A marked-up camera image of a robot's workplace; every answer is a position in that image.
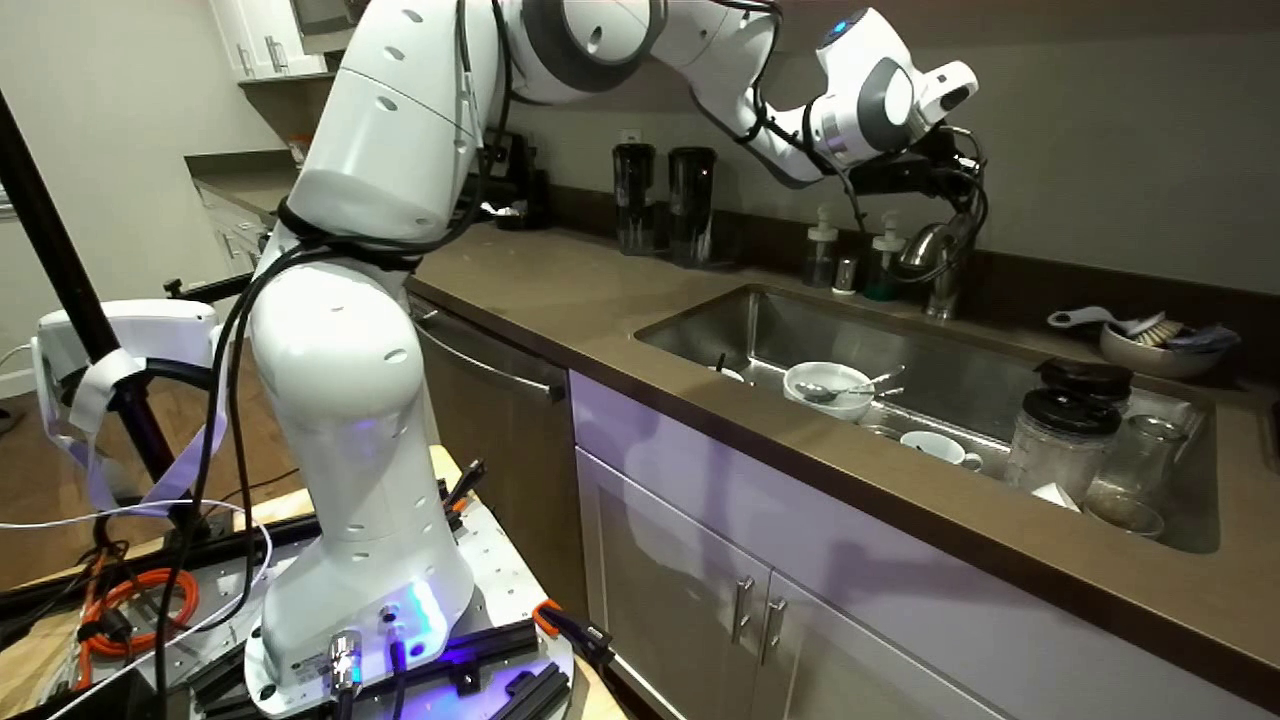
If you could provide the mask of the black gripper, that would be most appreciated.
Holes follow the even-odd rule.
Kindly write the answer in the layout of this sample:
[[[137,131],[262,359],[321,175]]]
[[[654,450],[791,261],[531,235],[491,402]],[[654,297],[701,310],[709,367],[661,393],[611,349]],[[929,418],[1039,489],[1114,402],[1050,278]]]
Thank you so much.
[[[941,122],[917,144],[860,163],[852,188],[969,199],[985,188],[985,149],[969,128]]]

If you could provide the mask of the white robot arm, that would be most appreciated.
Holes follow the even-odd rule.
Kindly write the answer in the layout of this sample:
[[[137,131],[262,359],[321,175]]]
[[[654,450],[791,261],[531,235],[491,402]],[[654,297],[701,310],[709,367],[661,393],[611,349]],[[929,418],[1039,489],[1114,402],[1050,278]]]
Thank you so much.
[[[661,62],[754,161],[816,185],[926,144],[979,93],[971,62],[926,62],[860,9],[816,43],[823,89],[782,108],[759,93],[778,38],[766,0],[367,0],[243,315],[321,525],[243,640],[265,720],[386,693],[406,720],[491,720],[572,671],[510,529],[438,477],[422,278],[480,235],[465,188],[510,101],[576,105]]]

